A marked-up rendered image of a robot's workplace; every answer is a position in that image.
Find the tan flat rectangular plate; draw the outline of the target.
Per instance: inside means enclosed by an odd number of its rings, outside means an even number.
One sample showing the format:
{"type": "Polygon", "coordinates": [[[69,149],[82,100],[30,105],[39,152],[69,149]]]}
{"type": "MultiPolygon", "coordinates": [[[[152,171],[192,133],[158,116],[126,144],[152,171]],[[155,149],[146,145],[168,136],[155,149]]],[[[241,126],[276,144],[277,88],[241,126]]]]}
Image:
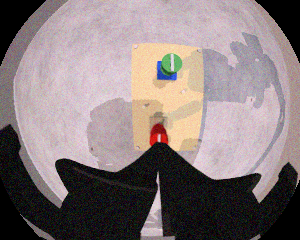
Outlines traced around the tan flat rectangular plate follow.
{"type": "Polygon", "coordinates": [[[197,151],[203,103],[202,48],[133,44],[131,101],[134,149],[166,143],[174,151],[197,151]]]}

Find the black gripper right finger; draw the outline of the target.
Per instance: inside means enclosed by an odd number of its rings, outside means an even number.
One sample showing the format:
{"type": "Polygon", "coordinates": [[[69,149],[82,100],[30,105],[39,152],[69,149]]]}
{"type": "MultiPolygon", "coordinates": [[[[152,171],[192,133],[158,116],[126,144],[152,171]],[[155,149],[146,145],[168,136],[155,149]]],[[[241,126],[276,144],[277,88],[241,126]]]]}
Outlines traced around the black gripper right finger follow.
{"type": "Polygon", "coordinates": [[[211,179],[166,143],[161,143],[161,147],[159,195],[162,233],[166,237],[178,236],[178,231],[193,223],[211,205],[253,191],[261,180],[258,172],[233,179],[211,179]]]}

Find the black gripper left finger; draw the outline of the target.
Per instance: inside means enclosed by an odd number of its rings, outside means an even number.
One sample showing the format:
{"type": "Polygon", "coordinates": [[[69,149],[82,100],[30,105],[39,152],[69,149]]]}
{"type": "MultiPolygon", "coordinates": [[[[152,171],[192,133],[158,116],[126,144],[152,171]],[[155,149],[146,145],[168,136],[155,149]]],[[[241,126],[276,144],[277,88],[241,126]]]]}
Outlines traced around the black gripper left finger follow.
{"type": "Polygon", "coordinates": [[[85,197],[106,207],[134,213],[134,232],[142,232],[151,205],[157,196],[157,176],[161,143],[155,141],[149,151],[121,171],[101,171],[69,159],[55,161],[55,169],[67,192],[85,197]]]}

